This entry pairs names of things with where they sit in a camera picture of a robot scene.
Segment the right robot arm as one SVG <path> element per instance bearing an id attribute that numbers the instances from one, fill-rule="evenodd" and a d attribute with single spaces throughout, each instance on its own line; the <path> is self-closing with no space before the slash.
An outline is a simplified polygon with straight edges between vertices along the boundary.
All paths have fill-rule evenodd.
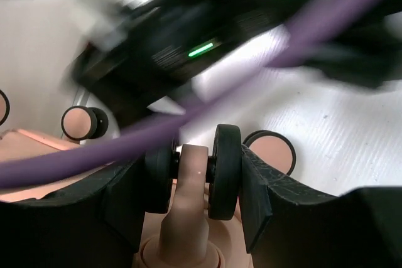
<path id="1" fill-rule="evenodd" d="M 401 40 L 384 23 L 401 0 L 97 0 L 95 11 L 71 76 L 120 127 L 164 97 L 205 111 L 269 67 L 371 89 L 401 78 Z"/>

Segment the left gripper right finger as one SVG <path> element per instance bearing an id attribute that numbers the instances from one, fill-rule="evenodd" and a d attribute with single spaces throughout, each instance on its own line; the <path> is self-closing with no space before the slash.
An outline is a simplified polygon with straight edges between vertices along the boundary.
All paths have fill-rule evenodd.
<path id="1" fill-rule="evenodd" d="M 255 267 L 400 267 L 401 188 L 314 190 L 242 150 L 240 207 Z"/>

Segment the pink hardshell suitcase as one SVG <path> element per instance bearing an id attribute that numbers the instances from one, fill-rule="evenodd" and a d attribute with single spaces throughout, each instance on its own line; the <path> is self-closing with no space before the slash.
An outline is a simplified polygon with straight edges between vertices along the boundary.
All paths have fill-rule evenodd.
<path id="1" fill-rule="evenodd" d="M 177 142 L 146 153 L 140 197 L 144 221 L 131 267 L 251 267 L 246 252 L 237 194 L 241 148 L 291 174 L 295 150 L 284 136 L 256 131 L 241 138 L 237 126 L 220 124 L 212 149 Z M 40 200 L 100 169 L 49 183 L 1 191 L 1 203 Z"/>

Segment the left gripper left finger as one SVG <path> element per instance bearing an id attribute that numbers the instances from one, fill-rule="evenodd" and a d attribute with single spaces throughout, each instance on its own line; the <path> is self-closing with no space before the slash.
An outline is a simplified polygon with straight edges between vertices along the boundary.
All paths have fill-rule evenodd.
<path id="1" fill-rule="evenodd" d="M 142 160 L 40 200 L 1 203 L 1 267 L 131 267 L 144 221 Z"/>

